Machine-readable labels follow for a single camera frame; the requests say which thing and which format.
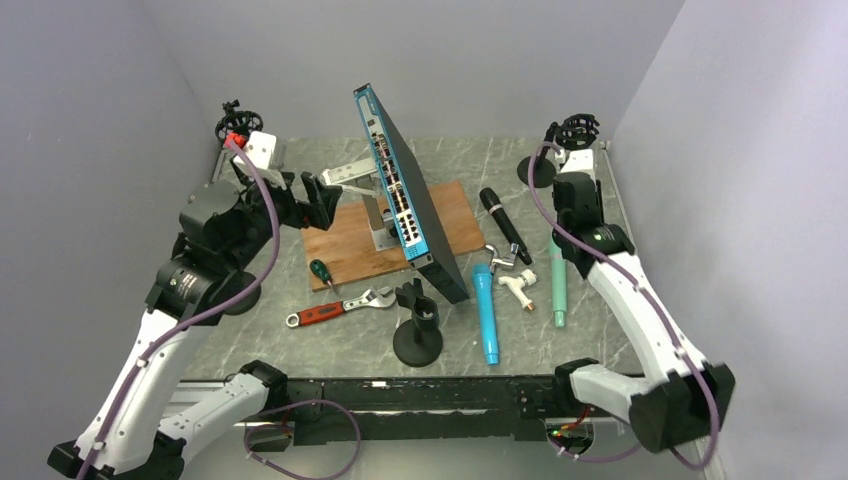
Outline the black tripod mic stand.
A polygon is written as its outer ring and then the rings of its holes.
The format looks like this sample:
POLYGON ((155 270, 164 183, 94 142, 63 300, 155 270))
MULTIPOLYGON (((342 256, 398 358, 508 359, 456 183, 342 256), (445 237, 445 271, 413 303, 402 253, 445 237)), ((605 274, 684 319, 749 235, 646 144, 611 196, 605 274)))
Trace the black tripod mic stand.
POLYGON ((222 104, 223 116, 215 126, 215 136, 221 145, 231 133, 248 137, 254 131, 264 129, 263 118, 256 112, 241 109, 238 99, 222 104))

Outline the mint green microphone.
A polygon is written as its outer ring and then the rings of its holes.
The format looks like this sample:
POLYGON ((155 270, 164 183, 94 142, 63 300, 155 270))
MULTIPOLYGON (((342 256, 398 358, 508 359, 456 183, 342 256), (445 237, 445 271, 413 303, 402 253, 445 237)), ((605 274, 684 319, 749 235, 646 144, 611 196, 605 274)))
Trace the mint green microphone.
POLYGON ((553 239, 549 242, 548 252, 551 260, 552 312, 556 328, 564 328, 568 315, 567 268, 561 249, 553 239))

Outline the black microphone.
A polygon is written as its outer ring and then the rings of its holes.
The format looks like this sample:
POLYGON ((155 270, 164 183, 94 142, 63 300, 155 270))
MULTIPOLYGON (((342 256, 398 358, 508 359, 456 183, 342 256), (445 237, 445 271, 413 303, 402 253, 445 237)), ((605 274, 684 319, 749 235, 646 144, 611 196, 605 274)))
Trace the black microphone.
POLYGON ((506 240, 510 244, 516 244, 518 246, 518 258, 525 265, 531 265, 533 263, 533 259, 530 251, 509 215, 506 213, 499 196, 490 187, 484 187, 479 191, 479 198, 484 209, 494 219, 506 240))

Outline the black stand with shock mount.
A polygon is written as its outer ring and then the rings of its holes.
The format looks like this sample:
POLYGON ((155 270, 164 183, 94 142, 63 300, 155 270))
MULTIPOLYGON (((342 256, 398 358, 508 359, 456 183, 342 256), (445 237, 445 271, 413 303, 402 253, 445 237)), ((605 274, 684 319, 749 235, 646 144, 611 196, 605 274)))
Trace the black stand with shock mount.
POLYGON ((525 185, 532 179, 537 188, 550 187, 569 153, 591 148, 599 135, 599 126, 600 122, 591 113, 577 113, 562 122, 552 122, 534 166, 530 166, 530 156, 518 163, 518 179, 525 185))

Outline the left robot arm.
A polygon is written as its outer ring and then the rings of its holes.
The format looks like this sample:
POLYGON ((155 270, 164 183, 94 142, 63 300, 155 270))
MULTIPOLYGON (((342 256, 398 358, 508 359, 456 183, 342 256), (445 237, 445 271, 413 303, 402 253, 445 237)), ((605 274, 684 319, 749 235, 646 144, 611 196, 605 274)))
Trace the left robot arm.
POLYGON ((303 173, 307 196, 300 200, 291 191, 293 178, 289 172, 280 183, 240 176, 192 192, 130 356, 86 430, 52 449, 51 468, 71 479, 176 479, 232 424, 285 411, 287 376, 254 360, 202 401, 165 417, 184 371, 221 318, 256 304, 260 280, 247 266, 259 251, 278 244, 282 226, 331 226, 341 188, 303 173))

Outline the blue microphone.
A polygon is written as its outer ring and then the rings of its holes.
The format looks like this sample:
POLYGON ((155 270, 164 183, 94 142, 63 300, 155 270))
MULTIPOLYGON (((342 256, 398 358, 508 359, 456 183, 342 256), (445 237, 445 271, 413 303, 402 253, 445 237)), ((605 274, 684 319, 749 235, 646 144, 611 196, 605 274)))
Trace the blue microphone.
POLYGON ((487 264, 479 263, 473 266, 471 281, 476 295, 484 360, 487 365, 498 365, 500 355, 492 280, 493 275, 487 264))

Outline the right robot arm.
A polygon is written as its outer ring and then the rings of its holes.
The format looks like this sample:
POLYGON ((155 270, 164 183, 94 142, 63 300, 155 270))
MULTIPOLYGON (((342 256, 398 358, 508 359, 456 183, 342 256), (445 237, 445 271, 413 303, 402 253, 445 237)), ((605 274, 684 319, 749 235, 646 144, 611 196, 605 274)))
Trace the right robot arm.
POLYGON ((715 441, 736 384, 730 368, 711 363, 657 299, 626 231, 604 219, 598 180, 562 173, 552 199, 553 240, 610 308, 642 367, 631 377, 593 359, 563 364, 550 391, 555 409, 574 415, 598 407, 629 424, 652 453, 715 441))

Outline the black stand of green microphone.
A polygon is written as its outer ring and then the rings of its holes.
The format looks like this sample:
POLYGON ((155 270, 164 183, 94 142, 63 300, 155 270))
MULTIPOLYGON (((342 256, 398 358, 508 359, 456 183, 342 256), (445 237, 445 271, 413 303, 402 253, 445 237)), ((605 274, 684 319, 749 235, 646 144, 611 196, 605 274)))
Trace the black stand of green microphone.
POLYGON ((424 294, 420 278, 397 287, 394 293, 398 305, 409 310, 411 316, 396 328, 393 351, 409 367, 426 367, 438 359, 444 345, 438 305, 424 294))

